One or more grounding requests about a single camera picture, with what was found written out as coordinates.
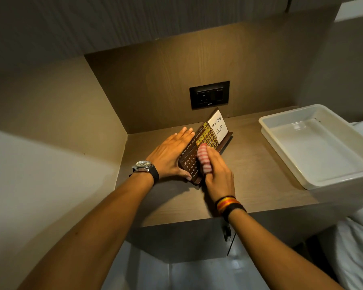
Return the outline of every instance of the power outlet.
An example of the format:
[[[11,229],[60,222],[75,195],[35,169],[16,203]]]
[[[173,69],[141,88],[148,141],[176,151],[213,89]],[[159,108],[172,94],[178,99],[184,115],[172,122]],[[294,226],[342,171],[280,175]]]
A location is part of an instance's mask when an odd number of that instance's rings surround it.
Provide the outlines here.
[[[230,81],[190,87],[191,108],[200,109],[229,102]]]

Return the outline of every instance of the wooden shelf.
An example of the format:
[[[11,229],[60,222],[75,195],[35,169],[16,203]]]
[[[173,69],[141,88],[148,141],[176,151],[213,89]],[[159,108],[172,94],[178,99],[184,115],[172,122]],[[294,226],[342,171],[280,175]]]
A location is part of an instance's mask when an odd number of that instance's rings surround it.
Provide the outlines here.
[[[341,185],[305,190],[262,135],[258,123],[260,117],[293,108],[225,119],[228,130],[234,134],[222,156],[234,173],[237,199],[250,213],[333,202],[341,197]],[[188,127],[196,129],[200,124],[191,124]],[[128,178],[131,166],[136,161],[145,159],[165,138],[182,127],[128,135],[117,185]],[[207,199],[202,188],[185,180],[175,178],[161,181],[142,202],[134,226],[145,227],[211,218],[216,211],[212,202]]]

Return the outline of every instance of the white tray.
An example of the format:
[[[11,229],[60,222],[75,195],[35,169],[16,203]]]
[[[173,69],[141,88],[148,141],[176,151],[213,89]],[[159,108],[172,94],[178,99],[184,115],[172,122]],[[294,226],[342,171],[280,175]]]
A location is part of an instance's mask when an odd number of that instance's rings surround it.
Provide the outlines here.
[[[305,189],[363,177],[363,136],[327,107],[312,105],[259,122],[262,134]]]

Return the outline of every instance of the striped wristband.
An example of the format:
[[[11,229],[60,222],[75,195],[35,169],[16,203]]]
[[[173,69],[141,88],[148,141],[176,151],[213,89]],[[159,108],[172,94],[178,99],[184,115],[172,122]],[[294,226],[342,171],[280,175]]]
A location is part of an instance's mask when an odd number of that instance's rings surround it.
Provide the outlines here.
[[[241,203],[232,195],[227,195],[218,199],[215,202],[215,206],[226,222],[228,222],[228,216],[234,209],[240,208],[246,211],[243,205],[241,205]]]

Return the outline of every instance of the white bedsheet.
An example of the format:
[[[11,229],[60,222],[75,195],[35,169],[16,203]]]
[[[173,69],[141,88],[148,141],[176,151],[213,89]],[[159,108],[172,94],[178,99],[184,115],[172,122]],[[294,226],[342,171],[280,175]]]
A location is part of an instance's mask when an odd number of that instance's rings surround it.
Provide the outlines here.
[[[353,124],[363,134],[363,122]],[[319,234],[324,254],[340,284],[363,289],[363,208]]]

